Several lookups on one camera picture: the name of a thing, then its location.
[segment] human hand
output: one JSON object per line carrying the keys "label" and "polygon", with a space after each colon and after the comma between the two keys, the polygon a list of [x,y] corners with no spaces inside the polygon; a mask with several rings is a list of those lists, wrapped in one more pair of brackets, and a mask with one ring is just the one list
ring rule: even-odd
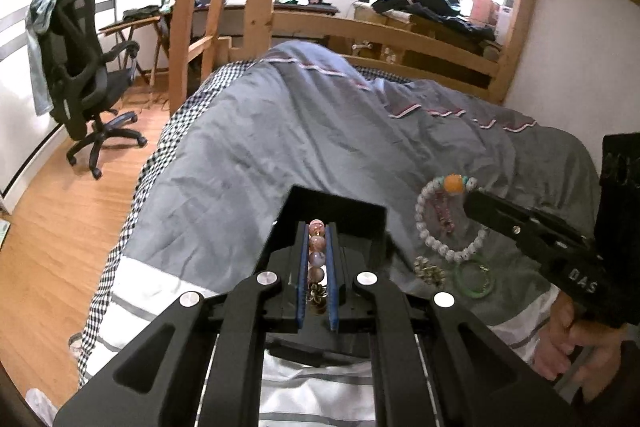
{"label": "human hand", "polygon": [[585,402],[606,388],[620,368],[620,344],[626,339],[626,326],[609,328],[590,321],[574,323],[574,302],[560,292],[551,306],[549,322],[540,330],[533,369],[547,380],[555,380],[571,366],[569,355],[575,346],[593,346],[593,352],[573,379],[581,384]]}

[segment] orange bead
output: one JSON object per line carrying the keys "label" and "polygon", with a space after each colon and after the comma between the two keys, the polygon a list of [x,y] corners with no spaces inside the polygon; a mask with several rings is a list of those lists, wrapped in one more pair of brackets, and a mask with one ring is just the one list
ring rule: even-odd
{"label": "orange bead", "polygon": [[465,184],[460,174],[450,174],[444,178],[444,189],[449,194],[462,194],[465,191]]}

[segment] clothes pile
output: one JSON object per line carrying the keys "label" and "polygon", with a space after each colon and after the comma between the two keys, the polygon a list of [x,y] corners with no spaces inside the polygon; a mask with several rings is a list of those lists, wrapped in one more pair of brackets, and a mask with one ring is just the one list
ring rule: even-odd
{"label": "clothes pile", "polygon": [[489,26],[478,26],[460,17],[459,0],[377,0],[371,5],[377,13],[398,10],[444,24],[469,36],[474,42],[495,41]]}

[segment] bed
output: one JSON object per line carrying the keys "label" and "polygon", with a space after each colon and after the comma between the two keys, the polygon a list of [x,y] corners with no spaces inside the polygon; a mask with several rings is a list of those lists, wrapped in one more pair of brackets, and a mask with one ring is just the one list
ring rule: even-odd
{"label": "bed", "polygon": [[[449,172],[593,229],[598,177],[570,134],[432,80],[355,69],[309,42],[221,67],[171,117],[142,169],[92,299],[80,385],[184,291],[210,296],[247,277],[292,184],[388,208],[398,245],[388,276],[430,296],[434,287],[413,273],[416,255],[427,253],[415,197]],[[452,215],[461,238],[473,235],[460,206]],[[505,237],[490,234],[482,255],[494,291],[458,297],[528,361],[558,290]],[[433,262],[450,273],[446,261]],[[260,419],[373,425],[372,393],[368,362],[306,367],[266,353]]]}

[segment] pink bead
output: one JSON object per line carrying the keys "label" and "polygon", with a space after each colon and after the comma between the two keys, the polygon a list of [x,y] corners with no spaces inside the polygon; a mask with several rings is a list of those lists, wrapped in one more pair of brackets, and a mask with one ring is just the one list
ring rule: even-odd
{"label": "pink bead", "polygon": [[321,267],[326,263],[326,256],[324,252],[311,252],[309,254],[309,264],[311,266]]}
{"label": "pink bead", "polygon": [[324,223],[319,219],[314,219],[309,223],[309,235],[324,235]]}
{"label": "pink bead", "polygon": [[326,246],[326,240],[321,235],[313,235],[309,237],[309,252],[321,252],[324,251]]}
{"label": "pink bead", "polygon": [[322,282],[322,279],[324,279],[324,270],[322,270],[322,268],[319,268],[317,266],[312,266],[311,268],[309,268],[309,272],[307,275],[307,282],[309,284],[320,283]]}

